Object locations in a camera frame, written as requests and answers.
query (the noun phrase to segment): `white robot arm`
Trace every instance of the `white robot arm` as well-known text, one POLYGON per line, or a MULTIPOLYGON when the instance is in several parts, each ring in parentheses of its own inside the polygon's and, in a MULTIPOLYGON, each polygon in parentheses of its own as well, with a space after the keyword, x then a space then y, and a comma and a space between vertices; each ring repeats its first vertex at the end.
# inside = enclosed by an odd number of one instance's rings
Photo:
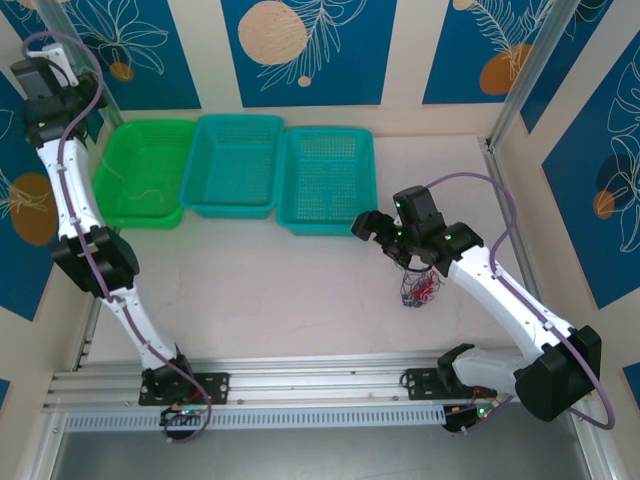
POLYGON ((27 141, 36 149, 55 197, 59 241, 50 247, 54 262, 79 288, 100 298, 135 344, 143 366, 141 405, 172 405, 192 397, 198 384, 189 362, 149 314, 135 282, 140 271, 136 256, 105 225, 91 188, 83 143, 86 122, 77 118, 91 105, 105 106, 95 77, 76 76, 59 44, 27 52, 11 70, 27 95, 27 141))
POLYGON ((593 329, 577 330, 540 304, 492 262, 491 251, 467 225, 447 226, 428 188, 411 187, 393 199, 399 220, 377 210, 364 212, 354 221, 352 233, 365 241, 375 235, 383 252, 403 268, 417 256, 452 279, 493 315, 521 352, 484 352, 462 344, 438 360, 437 375, 432 376, 440 384, 436 388, 444 386, 454 398, 465 391, 463 387, 476 386, 517 395, 545 421, 593 390, 589 373, 597 383, 601 353, 601 340, 593 329))
MULTIPOLYGON (((93 284, 93 288, 89 287, 88 290, 93 290, 92 293, 99 295, 99 289, 93 281, 93 277, 83 270, 82 273, 78 272, 77 268, 74 268, 73 264, 77 265, 75 261, 77 255, 73 255, 72 252, 78 250, 78 245, 74 245, 74 239, 77 240, 77 233, 74 225, 72 224, 72 216, 69 212, 67 203, 65 202, 63 189, 61 185, 60 165, 57 162, 59 140, 50 140, 45 142, 41 147, 36 147, 38 156, 43 165, 47 169, 49 180, 53 194, 56 200, 56 207, 58 209, 58 239, 60 243, 53 247, 52 255, 54 260, 61 268, 65 270, 72 279, 77 279, 76 283, 80 283, 80 287, 83 290, 87 290, 89 284, 93 284)), ((110 286, 110 293, 113 297, 118 298, 119 301, 109 302, 104 296, 101 296, 102 304, 109 308, 115 316, 118 318, 123 328, 126 330, 131 341, 135 344, 142 360, 142 367, 144 370, 156 370, 164 367, 164 363, 160 361, 154 355, 151 355, 146 345, 143 345, 140 339, 135 335, 127 318, 124 314, 123 306, 126 305, 131 315, 135 318, 136 326, 142 333, 149 344, 155 348, 158 352, 161 352, 167 360, 172 360, 177 357, 177 350, 175 343, 167 335, 163 329, 152 320, 149 315, 149 310, 145 306, 144 302, 140 299, 138 288, 136 286, 134 275, 139 270, 137 262, 135 262, 135 256, 126 242, 122 238, 117 237, 116 233, 106 229, 104 220, 102 219, 98 206, 96 203, 93 189, 90 187, 91 180, 89 176, 89 158, 87 149, 80 140, 74 138, 67 140, 64 146, 64 162, 62 175, 66 178, 66 185, 68 186, 71 202, 75 211, 76 218, 80 220, 79 224, 82 232, 91 237, 93 244, 99 244, 106 247, 106 243, 109 243, 113 239, 117 238, 117 242, 121 245, 122 255, 118 257, 132 258, 134 265, 131 265, 132 274, 124 274, 122 272, 118 275, 118 280, 113 279, 113 283, 110 286)), ((99 256, 102 258, 102 265, 105 269, 120 268, 121 270, 129 270, 125 267, 120 260, 124 258, 116 259, 116 256, 107 258, 107 254, 99 256)), ((115 277, 115 275, 108 275, 108 272, 103 272, 103 275, 108 279, 109 277, 115 277)))

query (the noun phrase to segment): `green basket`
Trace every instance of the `green basket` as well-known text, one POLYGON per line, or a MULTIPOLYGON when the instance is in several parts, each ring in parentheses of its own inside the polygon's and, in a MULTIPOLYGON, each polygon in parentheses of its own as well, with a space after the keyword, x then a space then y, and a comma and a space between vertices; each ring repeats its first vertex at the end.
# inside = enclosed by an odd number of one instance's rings
POLYGON ((195 122, 136 120, 118 127, 93 188, 106 223, 121 228, 175 228, 195 122))

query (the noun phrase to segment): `black cable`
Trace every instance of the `black cable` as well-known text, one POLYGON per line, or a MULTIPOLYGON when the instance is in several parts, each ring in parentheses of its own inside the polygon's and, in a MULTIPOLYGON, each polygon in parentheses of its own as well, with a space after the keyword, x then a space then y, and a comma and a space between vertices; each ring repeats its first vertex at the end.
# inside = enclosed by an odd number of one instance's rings
POLYGON ((410 268, 410 267, 405 267, 404 265, 400 265, 400 263, 398 263, 397 261, 395 261, 395 263, 398 267, 403 269, 405 272, 410 272, 410 273, 427 273, 433 268, 432 265, 429 265, 427 268, 416 269, 416 268, 410 268))
POLYGON ((400 386, 403 388, 409 388, 409 382, 405 382, 405 380, 407 380, 407 372, 400 375, 400 386))
POLYGON ((45 57, 41 57, 41 58, 47 63, 47 65, 49 65, 50 67, 53 67, 56 70, 58 70, 58 72, 60 72, 62 74, 62 76, 64 77, 64 79, 67 81, 67 87, 71 87, 71 81, 69 80, 69 77, 67 76, 66 72, 64 70, 62 70, 60 65, 58 65, 56 62, 52 62, 48 58, 45 58, 45 57))

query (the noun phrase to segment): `white table surface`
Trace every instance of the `white table surface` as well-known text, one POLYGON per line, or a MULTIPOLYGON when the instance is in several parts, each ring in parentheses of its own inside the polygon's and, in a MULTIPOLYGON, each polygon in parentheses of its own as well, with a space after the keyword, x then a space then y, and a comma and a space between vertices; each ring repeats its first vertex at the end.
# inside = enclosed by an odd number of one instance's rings
MULTIPOLYGON (((377 138, 379 209, 392 195, 458 171, 487 172, 474 136, 377 138)), ((493 188, 455 179, 433 190, 448 223, 487 243, 504 230, 493 188)), ((352 237, 298 237, 267 220, 219 220, 185 212, 170 231, 124 230, 141 265, 138 288, 192 359, 444 350, 461 342, 513 346, 483 307, 445 285, 421 308, 402 306, 402 272, 380 247, 352 237)), ((498 254, 520 281, 510 242, 498 254)), ((88 363, 139 357, 102 308, 88 363)))

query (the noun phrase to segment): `white leaf pattern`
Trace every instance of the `white leaf pattern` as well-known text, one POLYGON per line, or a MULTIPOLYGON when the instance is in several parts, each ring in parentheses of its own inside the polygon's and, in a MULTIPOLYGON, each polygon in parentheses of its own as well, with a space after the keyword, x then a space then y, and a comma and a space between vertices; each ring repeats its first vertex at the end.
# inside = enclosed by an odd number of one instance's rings
MULTIPOLYGON (((164 63, 154 49, 167 42, 169 32, 138 20, 138 0, 71 0, 62 5, 80 36, 94 40, 97 45, 92 48, 107 65, 119 62, 132 70, 141 67, 164 73, 164 63)), ((117 69, 117 78, 130 80, 132 72, 123 70, 117 69)))
POLYGON ((281 81, 292 84, 301 77, 313 79, 322 70, 324 63, 331 61, 332 50, 340 53, 340 34, 338 28, 355 19, 364 9, 367 0, 278 0, 288 5, 302 20, 307 44, 304 50, 293 60, 279 65, 262 65, 258 78, 265 78, 260 91, 264 91, 281 81), (345 17, 347 5, 358 1, 358 6, 348 18, 345 17))
POLYGON ((488 38, 497 53, 509 59, 510 78, 513 80, 522 65, 522 49, 517 45, 527 43, 540 29, 556 0, 540 0, 534 9, 532 0, 524 13, 517 17, 511 2, 507 0, 475 0, 467 9, 476 15, 480 33, 488 38))
MULTIPOLYGON (((0 148, 1 141, 9 132, 13 121, 14 112, 7 109, 0 109, 0 148)), ((20 211, 21 207, 33 208, 41 212, 46 212, 47 207, 43 205, 43 202, 47 198, 48 194, 44 195, 31 195, 18 187, 13 185, 9 179, 5 176, 4 172, 0 168, 0 218, 5 218, 11 210, 20 211)))
POLYGON ((608 1, 609 0, 599 0, 595 5, 580 3, 571 17, 571 20, 569 20, 567 27, 564 29, 564 33, 573 40, 576 36, 578 23, 591 23, 597 21, 602 15, 602 12, 604 12, 604 7, 608 1))
POLYGON ((633 135, 640 125, 639 62, 640 48, 620 75, 607 118, 607 130, 613 134, 611 150, 616 157, 616 171, 604 187, 611 197, 598 198, 613 205, 596 204, 596 214, 620 214, 621 253, 634 252, 640 246, 640 141, 633 135), (615 205, 616 200, 627 198, 624 205, 615 205))

